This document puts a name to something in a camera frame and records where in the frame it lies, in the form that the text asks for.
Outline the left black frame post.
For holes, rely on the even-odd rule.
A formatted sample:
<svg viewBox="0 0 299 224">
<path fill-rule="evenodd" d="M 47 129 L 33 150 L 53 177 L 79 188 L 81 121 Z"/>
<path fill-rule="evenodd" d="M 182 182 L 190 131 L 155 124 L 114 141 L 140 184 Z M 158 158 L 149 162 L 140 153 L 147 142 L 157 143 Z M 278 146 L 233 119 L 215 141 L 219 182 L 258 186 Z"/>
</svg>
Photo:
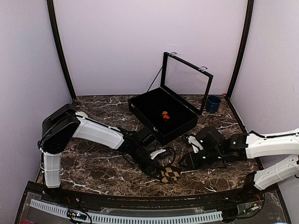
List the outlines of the left black frame post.
<svg viewBox="0 0 299 224">
<path fill-rule="evenodd" d="M 58 55 L 58 59 L 60 62 L 60 66 L 63 72 L 63 76 L 68 88 L 68 92 L 70 94 L 70 97 L 72 101 L 74 101 L 77 96 L 75 93 L 74 86 L 71 81 L 71 76 L 67 67 L 67 62 L 64 56 L 64 50 L 60 38 L 60 33 L 58 30 L 58 23 L 57 23 L 57 18 L 56 18 L 56 12 L 55 12 L 55 7 L 54 7 L 54 1 L 53 0 L 46 0 L 47 2 L 47 9 L 48 9 L 48 14 L 49 14 L 49 19 L 50 19 L 50 25 L 51 25 L 51 30 L 54 38 L 54 43 L 56 46 L 56 51 Z"/>
</svg>

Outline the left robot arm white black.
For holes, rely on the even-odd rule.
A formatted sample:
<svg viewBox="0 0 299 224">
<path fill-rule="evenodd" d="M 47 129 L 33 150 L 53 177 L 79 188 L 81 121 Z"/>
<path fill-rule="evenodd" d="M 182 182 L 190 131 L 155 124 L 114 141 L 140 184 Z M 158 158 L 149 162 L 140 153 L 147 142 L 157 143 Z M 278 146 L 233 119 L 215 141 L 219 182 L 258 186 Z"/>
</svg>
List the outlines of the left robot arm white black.
<svg viewBox="0 0 299 224">
<path fill-rule="evenodd" d="M 72 138 L 99 143 L 110 149 L 129 154 L 145 174 L 160 179 L 160 166 L 145 147 L 153 141 L 148 128 L 140 131 L 126 131 L 95 121 L 83 112 L 76 111 L 71 104 L 65 104 L 42 122 L 42 138 L 38 149 L 43 153 L 45 185 L 47 195 L 55 203 L 63 203 L 66 193 L 59 187 L 61 156 Z"/>
</svg>

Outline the black frame post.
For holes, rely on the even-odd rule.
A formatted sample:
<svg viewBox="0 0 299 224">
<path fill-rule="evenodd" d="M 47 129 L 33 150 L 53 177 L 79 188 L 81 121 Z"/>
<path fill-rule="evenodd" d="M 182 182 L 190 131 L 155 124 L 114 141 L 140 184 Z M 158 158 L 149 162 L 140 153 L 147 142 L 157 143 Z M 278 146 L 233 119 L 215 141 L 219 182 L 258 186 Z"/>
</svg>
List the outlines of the black frame post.
<svg viewBox="0 0 299 224">
<path fill-rule="evenodd" d="M 240 72 L 243 56 L 245 53 L 246 49 L 246 44 L 249 36 L 249 30 L 250 30 L 250 25 L 251 25 L 251 19 L 252 19 L 252 14 L 253 14 L 253 9 L 254 9 L 254 0 L 248 0 L 247 1 L 247 7 L 246 7 L 246 14 L 245 14 L 245 19 L 244 19 L 244 25 L 243 25 L 243 30 L 242 30 L 242 36 L 240 40 L 240 46 L 238 49 L 238 54 L 234 66 L 234 70 L 232 73 L 232 77 L 228 86 L 228 91 L 226 93 L 226 97 L 228 100 L 231 99 L 235 84 Z"/>
<path fill-rule="evenodd" d="M 51 25 L 51 30 L 54 38 L 54 43 L 56 46 L 56 51 L 58 55 L 58 59 L 60 62 L 60 66 L 63 72 L 63 76 L 68 88 L 68 92 L 70 94 L 70 97 L 72 101 L 74 101 L 77 96 L 75 93 L 74 86 L 71 81 L 71 76 L 67 67 L 67 62 L 64 56 L 64 50 L 60 38 L 60 33 L 58 30 L 58 23 L 57 23 L 57 18 L 56 18 L 56 12 L 55 12 L 55 7 L 54 7 L 54 1 L 53 0 L 46 0 L 47 2 L 47 9 L 48 9 L 48 14 L 49 14 L 49 19 L 50 19 L 50 25 Z"/>
</svg>

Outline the beige round plate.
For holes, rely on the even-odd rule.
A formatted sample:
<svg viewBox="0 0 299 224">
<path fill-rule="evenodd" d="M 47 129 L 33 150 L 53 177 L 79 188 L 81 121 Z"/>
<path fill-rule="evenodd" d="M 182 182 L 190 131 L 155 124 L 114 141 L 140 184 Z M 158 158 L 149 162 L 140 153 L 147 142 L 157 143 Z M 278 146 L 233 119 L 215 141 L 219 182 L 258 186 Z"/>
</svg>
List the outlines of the beige round plate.
<svg viewBox="0 0 299 224">
<path fill-rule="evenodd" d="M 88 117 L 88 115 L 85 112 L 76 112 L 77 115 Z"/>
</svg>

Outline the tan brown argyle sock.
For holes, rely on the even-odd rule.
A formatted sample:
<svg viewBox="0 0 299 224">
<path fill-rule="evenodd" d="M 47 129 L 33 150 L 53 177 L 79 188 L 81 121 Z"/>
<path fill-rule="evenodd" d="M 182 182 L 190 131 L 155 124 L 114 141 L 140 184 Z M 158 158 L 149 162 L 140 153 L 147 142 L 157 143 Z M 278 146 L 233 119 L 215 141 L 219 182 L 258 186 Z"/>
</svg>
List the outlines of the tan brown argyle sock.
<svg viewBox="0 0 299 224">
<path fill-rule="evenodd" d="M 180 179 L 181 169 L 175 166 L 161 167 L 157 169 L 155 180 L 161 183 L 175 183 Z"/>
</svg>

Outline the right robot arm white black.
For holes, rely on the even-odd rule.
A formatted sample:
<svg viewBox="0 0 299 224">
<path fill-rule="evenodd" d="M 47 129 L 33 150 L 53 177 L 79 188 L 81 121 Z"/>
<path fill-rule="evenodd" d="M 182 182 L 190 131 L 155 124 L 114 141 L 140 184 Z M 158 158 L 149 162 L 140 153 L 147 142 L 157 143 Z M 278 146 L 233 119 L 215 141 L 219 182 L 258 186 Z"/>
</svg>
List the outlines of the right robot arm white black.
<svg viewBox="0 0 299 224">
<path fill-rule="evenodd" d="M 244 161 L 270 155 L 287 156 L 269 168 L 246 175 L 243 189 L 238 193 L 238 198 L 244 203 L 255 197 L 257 191 L 299 175 L 298 129 L 264 135 L 250 131 L 234 134 L 227 139 L 217 128 L 209 126 L 196 135 L 185 136 L 184 141 L 193 150 L 182 156 L 179 165 L 188 170 L 201 169 L 219 161 Z"/>
</svg>

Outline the blue mug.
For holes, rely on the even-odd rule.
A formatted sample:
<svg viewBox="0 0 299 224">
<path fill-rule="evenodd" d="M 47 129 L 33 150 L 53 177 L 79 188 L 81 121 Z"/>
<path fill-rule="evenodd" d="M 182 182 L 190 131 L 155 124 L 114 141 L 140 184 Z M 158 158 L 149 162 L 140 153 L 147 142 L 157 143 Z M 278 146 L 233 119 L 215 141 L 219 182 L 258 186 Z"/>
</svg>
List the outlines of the blue mug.
<svg viewBox="0 0 299 224">
<path fill-rule="evenodd" d="M 221 104 L 221 99 L 218 96 L 211 95 L 207 97 L 206 111 L 209 113 L 216 113 Z"/>
</svg>

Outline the black display case box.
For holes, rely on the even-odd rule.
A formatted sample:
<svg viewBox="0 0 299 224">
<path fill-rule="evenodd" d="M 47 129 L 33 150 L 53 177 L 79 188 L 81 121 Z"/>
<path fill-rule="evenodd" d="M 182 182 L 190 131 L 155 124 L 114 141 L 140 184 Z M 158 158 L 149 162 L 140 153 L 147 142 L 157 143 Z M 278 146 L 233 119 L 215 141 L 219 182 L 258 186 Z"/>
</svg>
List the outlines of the black display case box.
<svg viewBox="0 0 299 224">
<path fill-rule="evenodd" d="M 205 66 L 198 67 L 164 52 L 160 85 L 129 99 L 128 107 L 151 130 L 161 145 L 166 145 L 193 129 L 203 113 L 213 75 Z M 162 112 L 170 119 L 164 121 Z"/>
</svg>

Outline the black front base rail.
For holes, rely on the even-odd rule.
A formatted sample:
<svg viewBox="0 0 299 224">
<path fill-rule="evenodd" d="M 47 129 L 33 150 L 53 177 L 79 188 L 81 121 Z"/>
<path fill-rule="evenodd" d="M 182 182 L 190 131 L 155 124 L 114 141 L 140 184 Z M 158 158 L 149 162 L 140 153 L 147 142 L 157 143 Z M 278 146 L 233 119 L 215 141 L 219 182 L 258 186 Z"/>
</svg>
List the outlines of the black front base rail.
<svg viewBox="0 0 299 224">
<path fill-rule="evenodd" d="M 172 217 L 222 212 L 223 220 L 207 224 L 289 224 L 291 219 L 278 187 L 252 194 L 245 200 L 240 190 L 170 197 L 129 197 L 91 194 L 62 189 L 56 196 L 42 184 L 28 182 L 15 222 L 17 224 L 86 224 L 30 207 L 31 199 L 83 213 L 130 217 Z"/>
</svg>

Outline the red orange argyle sock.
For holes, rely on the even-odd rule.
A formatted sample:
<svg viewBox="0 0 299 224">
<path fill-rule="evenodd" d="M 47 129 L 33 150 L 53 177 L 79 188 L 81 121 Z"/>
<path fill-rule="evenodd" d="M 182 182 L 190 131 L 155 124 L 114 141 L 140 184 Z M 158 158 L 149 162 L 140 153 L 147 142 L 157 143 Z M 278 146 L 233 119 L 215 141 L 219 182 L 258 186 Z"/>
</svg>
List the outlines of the red orange argyle sock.
<svg viewBox="0 0 299 224">
<path fill-rule="evenodd" d="M 163 111 L 161 116 L 164 121 L 168 121 L 170 119 L 167 111 Z"/>
</svg>

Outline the right black frame post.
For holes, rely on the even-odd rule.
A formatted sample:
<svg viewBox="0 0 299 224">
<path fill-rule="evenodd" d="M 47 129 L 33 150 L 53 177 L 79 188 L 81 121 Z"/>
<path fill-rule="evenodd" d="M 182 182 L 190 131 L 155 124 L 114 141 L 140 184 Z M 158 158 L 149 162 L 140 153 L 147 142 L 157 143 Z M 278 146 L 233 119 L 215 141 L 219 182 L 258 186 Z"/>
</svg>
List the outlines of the right black frame post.
<svg viewBox="0 0 299 224">
<path fill-rule="evenodd" d="M 240 40 L 240 46 L 238 49 L 238 54 L 234 66 L 234 70 L 232 73 L 232 77 L 228 86 L 228 91 L 226 93 L 226 97 L 228 100 L 231 99 L 235 84 L 240 72 L 243 56 L 245 53 L 246 49 L 246 44 L 249 36 L 249 30 L 250 30 L 250 25 L 251 25 L 251 19 L 252 19 L 252 14 L 253 14 L 253 9 L 254 9 L 254 0 L 248 0 L 247 1 L 247 7 L 246 7 L 246 14 L 245 14 L 245 19 L 244 19 L 244 25 L 243 25 L 243 30 L 242 30 L 242 36 Z"/>
</svg>

